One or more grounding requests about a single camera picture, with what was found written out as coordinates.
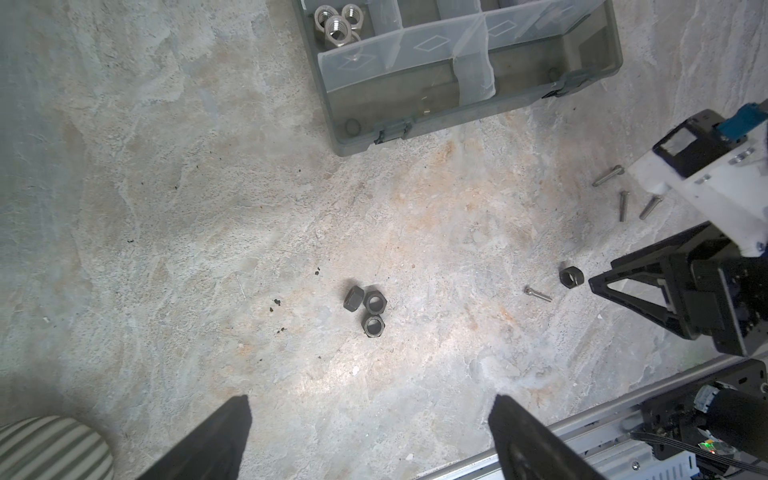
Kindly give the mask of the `silver dome nut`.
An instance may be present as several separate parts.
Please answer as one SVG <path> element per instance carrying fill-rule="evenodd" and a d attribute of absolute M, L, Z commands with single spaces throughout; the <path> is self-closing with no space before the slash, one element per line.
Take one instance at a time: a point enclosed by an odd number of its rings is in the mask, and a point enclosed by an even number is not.
<path fill-rule="evenodd" d="M 313 19 L 315 29 L 319 32 L 325 31 L 326 22 L 333 16 L 337 16 L 338 11 L 330 5 L 320 5 L 316 8 Z"/>
<path fill-rule="evenodd" d="M 349 23 L 352 31 L 362 30 L 365 14 L 361 7 L 356 4 L 347 4 L 342 8 L 341 16 Z"/>

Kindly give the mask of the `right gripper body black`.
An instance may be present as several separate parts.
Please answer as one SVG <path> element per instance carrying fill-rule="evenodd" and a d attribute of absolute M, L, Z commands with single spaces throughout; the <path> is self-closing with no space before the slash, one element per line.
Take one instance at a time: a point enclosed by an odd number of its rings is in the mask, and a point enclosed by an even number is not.
<path fill-rule="evenodd" d="M 767 259 L 743 257 L 732 241 L 717 238 L 694 250 L 690 270 L 695 329 L 720 353 L 754 354 L 767 342 Z"/>

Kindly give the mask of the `small black nut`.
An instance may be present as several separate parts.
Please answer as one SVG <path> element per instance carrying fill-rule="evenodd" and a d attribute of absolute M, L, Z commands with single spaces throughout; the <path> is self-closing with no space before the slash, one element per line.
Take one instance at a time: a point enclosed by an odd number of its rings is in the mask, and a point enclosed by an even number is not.
<path fill-rule="evenodd" d="M 559 280 L 564 287 L 573 289 L 584 283 L 585 276 L 578 267 L 567 266 L 559 271 Z"/>

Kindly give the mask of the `green plastic organizer box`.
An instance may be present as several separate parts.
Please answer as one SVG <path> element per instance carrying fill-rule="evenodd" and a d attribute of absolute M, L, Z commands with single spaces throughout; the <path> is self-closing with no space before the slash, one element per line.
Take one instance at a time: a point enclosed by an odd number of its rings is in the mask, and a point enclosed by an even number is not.
<path fill-rule="evenodd" d="M 365 14 L 328 49 L 320 5 Z M 333 151 L 350 156 L 559 98 L 617 73 L 609 1 L 297 1 L 298 32 Z"/>

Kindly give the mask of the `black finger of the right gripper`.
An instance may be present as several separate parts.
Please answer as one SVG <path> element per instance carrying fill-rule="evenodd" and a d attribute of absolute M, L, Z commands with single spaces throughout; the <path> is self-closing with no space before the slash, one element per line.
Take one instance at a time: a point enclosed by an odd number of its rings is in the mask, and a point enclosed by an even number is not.
<path fill-rule="evenodd" d="M 696 261 L 727 253 L 729 238 L 709 222 L 641 248 L 589 280 L 591 291 L 683 339 L 724 327 L 716 295 L 694 274 Z"/>

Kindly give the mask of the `black hex nut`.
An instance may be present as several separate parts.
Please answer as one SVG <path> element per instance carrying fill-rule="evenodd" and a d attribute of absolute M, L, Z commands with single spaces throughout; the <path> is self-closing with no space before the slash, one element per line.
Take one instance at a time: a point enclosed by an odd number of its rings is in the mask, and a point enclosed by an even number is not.
<path fill-rule="evenodd" d="M 379 290 L 367 291 L 363 300 L 363 305 L 370 315 L 381 315 L 387 306 L 386 297 Z"/>
<path fill-rule="evenodd" d="M 368 338 L 378 338 L 385 329 L 385 323 L 380 315 L 368 315 L 361 322 L 362 329 Z"/>

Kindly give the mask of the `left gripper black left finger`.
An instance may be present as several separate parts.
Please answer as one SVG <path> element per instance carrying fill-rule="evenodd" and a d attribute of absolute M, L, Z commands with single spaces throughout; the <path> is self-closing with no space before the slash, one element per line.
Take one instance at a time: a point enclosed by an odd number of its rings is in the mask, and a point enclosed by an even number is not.
<path fill-rule="evenodd" d="M 139 479 L 235 480 L 251 425 L 248 396 L 233 396 Z"/>

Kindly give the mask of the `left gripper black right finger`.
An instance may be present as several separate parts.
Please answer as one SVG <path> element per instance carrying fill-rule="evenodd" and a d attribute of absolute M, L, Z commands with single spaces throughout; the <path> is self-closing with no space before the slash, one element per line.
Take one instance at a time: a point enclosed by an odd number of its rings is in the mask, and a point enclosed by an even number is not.
<path fill-rule="evenodd" d="M 505 479 L 604 479 L 510 396 L 495 397 L 488 426 Z"/>

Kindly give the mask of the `black nut cluster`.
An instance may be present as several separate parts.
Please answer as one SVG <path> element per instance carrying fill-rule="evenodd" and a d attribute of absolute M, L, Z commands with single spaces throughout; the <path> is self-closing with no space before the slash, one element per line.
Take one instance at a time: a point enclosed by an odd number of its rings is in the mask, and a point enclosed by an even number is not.
<path fill-rule="evenodd" d="M 343 307 L 349 312 L 356 312 L 363 303 L 365 298 L 365 291 L 357 286 L 353 285 L 346 294 Z"/>

